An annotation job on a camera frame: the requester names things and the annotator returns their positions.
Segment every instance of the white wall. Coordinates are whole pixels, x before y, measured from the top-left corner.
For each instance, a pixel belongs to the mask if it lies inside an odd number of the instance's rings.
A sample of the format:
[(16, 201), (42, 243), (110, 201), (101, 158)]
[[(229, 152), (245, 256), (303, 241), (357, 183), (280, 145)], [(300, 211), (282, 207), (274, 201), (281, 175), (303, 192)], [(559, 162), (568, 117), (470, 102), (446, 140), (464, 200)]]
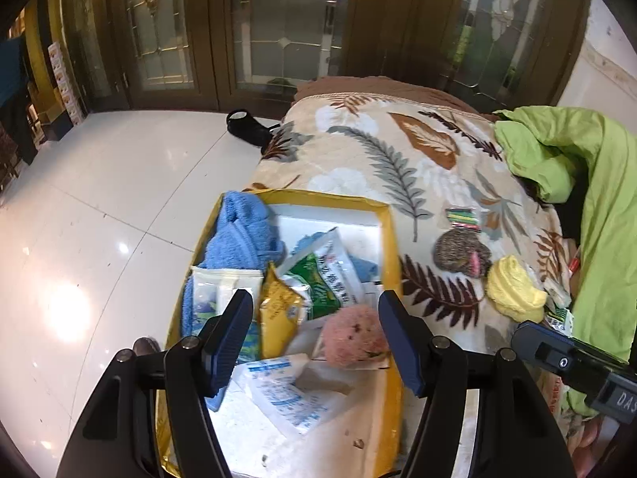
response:
[(582, 50), (558, 105), (601, 111), (637, 133), (637, 54), (602, 0), (590, 1)]

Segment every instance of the screw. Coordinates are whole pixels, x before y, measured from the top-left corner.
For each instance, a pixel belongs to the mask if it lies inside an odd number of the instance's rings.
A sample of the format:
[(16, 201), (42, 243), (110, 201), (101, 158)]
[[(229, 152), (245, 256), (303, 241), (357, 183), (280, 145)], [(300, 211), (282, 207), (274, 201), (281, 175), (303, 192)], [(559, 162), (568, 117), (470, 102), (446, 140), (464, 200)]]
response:
[(124, 361), (128, 361), (129, 359), (131, 359), (133, 357), (133, 354), (135, 353), (130, 349), (122, 349), (115, 355), (115, 359), (120, 363), (123, 363)]
[(444, 336), (434, 336), (431, 340), (431, 343), (437, 349), (448, 349), (449, 345), (451, 345), (449, 338), (445, 338)]
[(186, 336), (182, 340), (182, 347), (184, 349), (194, 349), (199, 344), (199, 338), (196, 336)]
[(502, 357), (502, 359), (504, 359), (505, 361), (515, 361), (515, 358), (517, 356), (515, 355), (514, 351), (506, 348), (500, 351), (500, 357)]

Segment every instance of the stacked boxes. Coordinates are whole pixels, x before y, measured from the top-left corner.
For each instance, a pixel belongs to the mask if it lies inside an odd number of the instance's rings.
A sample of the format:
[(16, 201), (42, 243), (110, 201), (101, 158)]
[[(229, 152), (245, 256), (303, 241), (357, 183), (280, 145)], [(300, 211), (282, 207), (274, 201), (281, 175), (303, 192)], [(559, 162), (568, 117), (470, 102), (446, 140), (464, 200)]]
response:
[(84, 121), (84, 113), (82, 112), (82, 107), (73, 92), (69, 76), (66, 73), (66, 68), (64, 67), (60, 44), (57, 41), (49, 45), (49, 59), (51, 60), (57, 89), (60, 91), (60, 96), (62, 97), (62, 102), (64, 103), (66, 112), (69, 114), (69, 118), (73, 125), (78, 125)]

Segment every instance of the green blanket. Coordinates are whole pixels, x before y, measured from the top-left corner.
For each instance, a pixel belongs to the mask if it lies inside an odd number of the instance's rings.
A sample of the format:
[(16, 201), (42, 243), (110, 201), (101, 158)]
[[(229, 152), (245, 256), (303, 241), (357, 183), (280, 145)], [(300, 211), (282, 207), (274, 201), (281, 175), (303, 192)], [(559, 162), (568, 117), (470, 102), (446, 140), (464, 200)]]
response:
[[(496, 113), (509, 118), (495, 125), (509, 169), (537, 182), (544, 201), (565, 202), (588, 166), (573, 336), (628, 360), (637, 323), (637, 137), (581, 108)], [(582, 394), (568, 399), (578, 413), (593, 413)]]

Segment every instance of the floor tile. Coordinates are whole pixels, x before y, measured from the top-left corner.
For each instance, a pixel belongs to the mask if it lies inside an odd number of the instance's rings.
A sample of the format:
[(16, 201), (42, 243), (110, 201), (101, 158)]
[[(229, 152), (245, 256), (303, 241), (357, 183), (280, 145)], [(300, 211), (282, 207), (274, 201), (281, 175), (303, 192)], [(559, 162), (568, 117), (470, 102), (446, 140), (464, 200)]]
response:
[(117, 141), (102, 142), (92, 151), (90, 164), (81, 170), (81, 176), (60, 188), (146, 231), (180, 183), (225, 132), (225, 116), (188, 111), (109, 115)]
[[(20, 352), (20, 346), (8, 344), (5, 338), (2, 346), (3, 352), (11, 348)], [(71, 417), (40, 379), (37, 369), (19, 356), (6, 363), (4, 360), (0, 365), (2, 425), (40, 478), (53, 478), (68, 440)]]
[(88, 397), (114, 354), (142, 336), (163, 347), (174, 306), (192, 253), (145, 235), (106, 305), (78, 384), (72, 418), (78, 419)]
[(29, 173), (62, 190), (69, 190), (100, 156), (104, 147), (118, 145), (124, 125), (139, 111), (90, 114), (58, 142), (44, 143)]
[(25, 174), (0, 195), (0, 299), (14, 288), (11, 282), (20, 274), (58, 194)]
[(249, 186), (260, 156), (259, 148), (225, 133), (172, 195), (149, 232), (193, 250), (219, 195)]
[(53, 187), (47, 192), (55, 206), (4, 305), (12, 328), (2, 341), (19, 343), (28, 332), (28, 363), (71, 413), (90, 337), (143, 232)]

